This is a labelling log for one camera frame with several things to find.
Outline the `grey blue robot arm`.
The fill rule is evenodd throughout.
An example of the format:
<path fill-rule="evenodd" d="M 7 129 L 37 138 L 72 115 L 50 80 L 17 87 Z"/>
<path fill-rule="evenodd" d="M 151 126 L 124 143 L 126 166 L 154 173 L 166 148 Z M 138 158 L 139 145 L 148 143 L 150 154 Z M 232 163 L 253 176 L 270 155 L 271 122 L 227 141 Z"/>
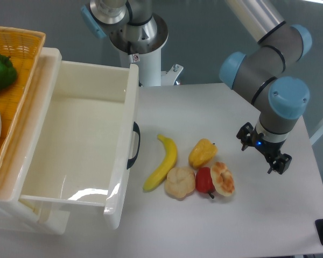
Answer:
<path fill-rule="evenodd" d="M 269 1 L 227 5 L 259 45 L 251 55 L 229 55 L 219 70 L 220 80 L 260 112 L 256 125 L 243 125 L 237 138 L 243 148 L 256 148 L 270 171 L 282 174 L 292 158 L 280 149 L 310 99 L 302 80 L 282 73 L 311 49 L 312 37 L 303 26 L 288 25 Z M 175 84 L 181 67 L 161 70 L 168 29 L 150 1 L 90 1 L 81 15 L 94 36 L 110 39 L 123 67 L 138 66 L 140 85 Z"/>

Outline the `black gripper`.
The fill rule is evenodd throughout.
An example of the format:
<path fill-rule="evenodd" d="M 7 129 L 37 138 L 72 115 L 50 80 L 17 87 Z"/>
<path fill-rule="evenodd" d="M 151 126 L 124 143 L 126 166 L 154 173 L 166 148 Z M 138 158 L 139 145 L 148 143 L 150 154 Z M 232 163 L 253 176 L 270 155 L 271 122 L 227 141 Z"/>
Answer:
<path fill-rule="evenodd" d="M 288 170 L 292 161 L 292 156 L 281 154 L 280 149 L 285 142 L 285 135 L 273 134 L 268 132 L 260 125 L 255 128 L 247 122 L 238 131 L 236 137 L 242 144 L 241 151 L 248 147 L 256 148 L 265 157 L 270 165 L 267 171 L 270 174 L 272 171 L 282 175 Z"/>

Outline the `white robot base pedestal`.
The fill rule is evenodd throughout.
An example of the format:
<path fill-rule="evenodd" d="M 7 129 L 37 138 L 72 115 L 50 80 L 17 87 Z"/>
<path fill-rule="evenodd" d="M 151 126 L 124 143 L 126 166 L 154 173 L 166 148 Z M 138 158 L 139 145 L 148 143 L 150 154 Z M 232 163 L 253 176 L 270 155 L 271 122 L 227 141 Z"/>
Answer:
<path fill-rule="evenodd" d="M 125 24 L 110 33 L 109 39 L 117 49 L 121 66 L 128 68 L 132 63 L 139 69 L 139 82 L 144 87 L 176 85 L 184 67 L 174 64 L 162 71 L 162 48 L 168 40 L 168 28 L 157 14 L 142 25 Z"/>

